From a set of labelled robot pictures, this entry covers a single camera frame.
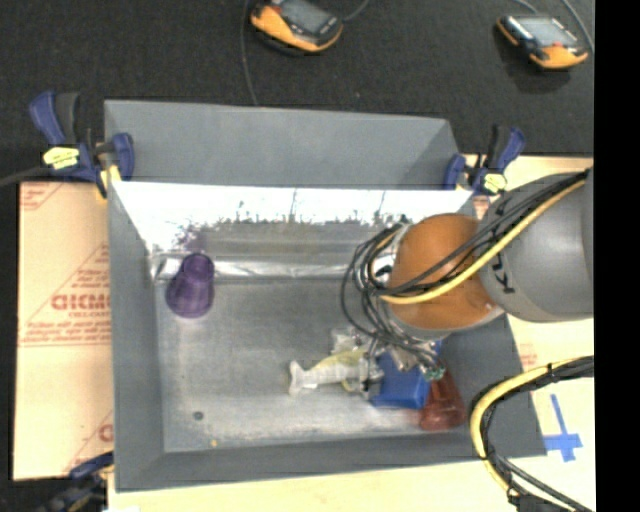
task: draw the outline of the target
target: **clamp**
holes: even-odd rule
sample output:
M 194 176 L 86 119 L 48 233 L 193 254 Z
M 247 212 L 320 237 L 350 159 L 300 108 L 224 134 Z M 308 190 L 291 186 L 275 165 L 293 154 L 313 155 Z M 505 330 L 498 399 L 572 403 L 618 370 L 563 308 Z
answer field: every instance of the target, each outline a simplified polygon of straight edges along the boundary
M 133 175 L 133 140 L 127 133 L 117 133 L 111 141 L 94 148 L 87 142 L 78 142 L 74 129 L 77 99 L 78 93 L 44 91 L 29 104 L 29 115 L 38 131 L 53 146 L 43 155 L 50 174 L 63 180 L 95 183 L 106 197 L 110 177 L 128 181 Z M 116 173 L 102 169 L 99 157 L 105 154 L 113 156 Z
M 453 155 L 445 169 L 444 189 L 455 190 L 462 187 L 471 190 L 474 196 L 500 194 L 507 185 L 504 171 L 518 157 L 524 146 L 525 137 L 518 128 L 494 125 L 489 151 L 484 161 L 478 155 L 476 164 L 470 167 L 463 155 Z
M 74 484 L 33 512 L 78 512 L 95 501 L 104 505 L 106 486 L 103 474 L 112 465 L 113 452 L 107 452 L 73 468 L 68 476 Z

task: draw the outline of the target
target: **cardboard sheet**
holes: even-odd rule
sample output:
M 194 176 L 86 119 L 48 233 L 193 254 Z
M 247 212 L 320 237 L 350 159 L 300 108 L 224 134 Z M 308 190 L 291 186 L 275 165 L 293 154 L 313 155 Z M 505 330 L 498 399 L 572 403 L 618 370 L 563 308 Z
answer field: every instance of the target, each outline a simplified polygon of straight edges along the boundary
M 106 201 L 91 184 L 20 188 L 16 480 L 113 446 Z

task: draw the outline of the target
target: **cable bundle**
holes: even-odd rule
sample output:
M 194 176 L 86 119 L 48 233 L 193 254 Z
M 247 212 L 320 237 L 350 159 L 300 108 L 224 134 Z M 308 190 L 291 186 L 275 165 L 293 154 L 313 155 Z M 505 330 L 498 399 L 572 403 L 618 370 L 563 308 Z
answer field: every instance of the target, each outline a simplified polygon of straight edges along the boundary
M 382 348 L 395 346 L 415 356 L 421 369 L 433 378 L 444 372 L 442 362 L 436 352 L 436 341 L 416 337 L 406 332 L 390 315 L 389 304 L 418 304 L 432 300 L 459 286 L 486 265 L 526 227 L 563 197 L 585 183 L 586 170 L 568 175 L 566 178 L 541 187 L 539 191 L 523 200 L 516 200 L 517 194 L 503 197 L 494 205 L 500 209 L 500 216 L 486 222 L 465 243 L 448 256 L 419 275 L 406 282 L 390 287 L 388 274 L 392 265 L 387 264 L 376 270 L 376 263 L 382 257 L 395 257 L 395 252 L 411 224 L 402 218 L 400 222 L 385 228 L 371 239 L 360 244 L 342 280 L 340 298 L 342 310 L 349 322 L 362 333 L 373 339 L 370 354 L 381 344 Z M 445 265 L 451 264 L 449 271 L 439 279 L 425 283 L 425 280 Z M 346 305 L 346 290 L 351 284 L 360 295 L 360 307 L 368 325 L 363 325 L 349 312 Z
M 594 372 L 594 356 L 552 363 L 545 367 L 534 368 L 497 384 L 492 384 L 472 401 L 469 427 L 474 449 L 484 461 L 487 471 L 507 492 L 509 502 L 518 507 L 521 512 L 528 510 L 547 512 L 591 511 L 584 505 L 534 478 L 496 452 L 489 439 L 489 428 L 497 406 L 517 394 L 535 391 L 555 382 L 593 377 Z M 526 487 L 519 483 L 516 477 L 546 493 L 555 501 L 549 501 L 529 492 Z

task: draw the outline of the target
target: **orange device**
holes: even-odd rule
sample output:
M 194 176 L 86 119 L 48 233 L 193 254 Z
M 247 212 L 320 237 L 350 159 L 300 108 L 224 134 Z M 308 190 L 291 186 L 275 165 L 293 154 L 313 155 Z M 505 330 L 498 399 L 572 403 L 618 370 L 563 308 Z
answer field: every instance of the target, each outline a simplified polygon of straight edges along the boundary
M 286 53 L 320 53 L 338 40 L 343 28 L 337 16 L 307 0 L 261 0 L 250 21 L 266 43 Z
M 542 69 L 568 69 L 587 59 L 588 52 L 578 38 L 551 16 L 502 16 L 497 26 L 511 44 Z

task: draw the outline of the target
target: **red object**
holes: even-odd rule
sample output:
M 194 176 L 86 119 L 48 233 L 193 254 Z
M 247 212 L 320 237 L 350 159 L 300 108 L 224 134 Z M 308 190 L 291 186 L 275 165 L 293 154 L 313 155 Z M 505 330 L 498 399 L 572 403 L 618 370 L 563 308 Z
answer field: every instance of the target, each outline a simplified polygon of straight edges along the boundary
M 449 430 L 462 425 L 467 412 L 458 386 L 447 369 L 439 380 L 431 381 L 427 403 L 422 409 L 420 427 L 430 432 Z

